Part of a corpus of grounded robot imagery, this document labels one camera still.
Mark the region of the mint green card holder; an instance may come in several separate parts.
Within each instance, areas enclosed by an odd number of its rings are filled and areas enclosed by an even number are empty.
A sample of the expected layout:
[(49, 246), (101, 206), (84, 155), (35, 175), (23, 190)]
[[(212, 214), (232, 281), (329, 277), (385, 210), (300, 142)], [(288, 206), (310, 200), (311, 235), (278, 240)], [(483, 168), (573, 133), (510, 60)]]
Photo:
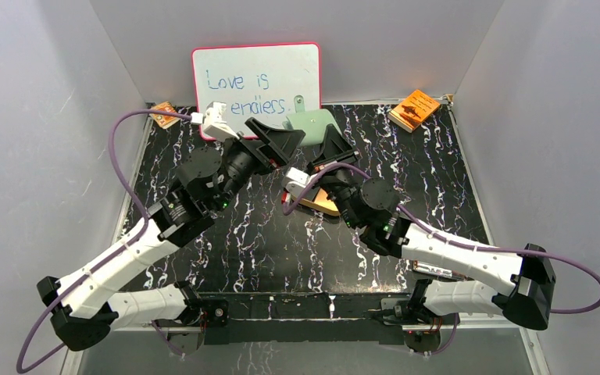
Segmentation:
[(332, 125), (341, 134), (341, 128), (338, 126), (336, 119), (327, 109), (306, 110), (302, 95), (296, 95), (293, 98), (293, 103), (295, 111), (286, 116), (282, 127), (285, 130), (302, 130), (305, 132), (305, 136), (299, 144), (300, 147), (320, 145), (329, 125)]

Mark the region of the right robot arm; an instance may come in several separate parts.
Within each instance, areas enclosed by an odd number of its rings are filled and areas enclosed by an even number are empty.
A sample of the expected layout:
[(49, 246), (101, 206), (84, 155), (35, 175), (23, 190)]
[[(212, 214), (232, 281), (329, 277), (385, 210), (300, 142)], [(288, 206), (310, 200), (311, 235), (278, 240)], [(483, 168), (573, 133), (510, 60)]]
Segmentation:
[(327, 126), (308, 168), (348, 227), (381, 256), (429, 263), (465, 276), (453, 282), (421, 281), (409, 301), (418, 323), (453, 313), (487, 313), (531, 330), (546, 330), (555, 271), (543, 248), (504, 252), (429, 226), (403, 213), (393, 185), (379, 177), (356, 180), (359, 157), (341, 132)]

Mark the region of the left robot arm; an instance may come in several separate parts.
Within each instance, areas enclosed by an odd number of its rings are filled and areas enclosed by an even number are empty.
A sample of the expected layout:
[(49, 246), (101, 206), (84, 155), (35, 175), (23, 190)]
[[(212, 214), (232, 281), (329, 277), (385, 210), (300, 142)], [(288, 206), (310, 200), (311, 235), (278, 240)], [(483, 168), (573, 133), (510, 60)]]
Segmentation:
[(214, 214), (228, 207), (253, 176), (286, 166), (305, 138), (303, 130), (268, 127), (255, 118), (245, 123), (254, 138), (228, 132), (221, 150), (196, 148), (177, 167), (163, 198), (148, 208), (137, 205), (141, 219), (121, 240), (79, 270), (38, 283), (46, 316), (68, 349), (90, 348), (130, 324), (198, 322), (202, 304), (185, 282), (130, 293), (123, 286), (209, 229)]

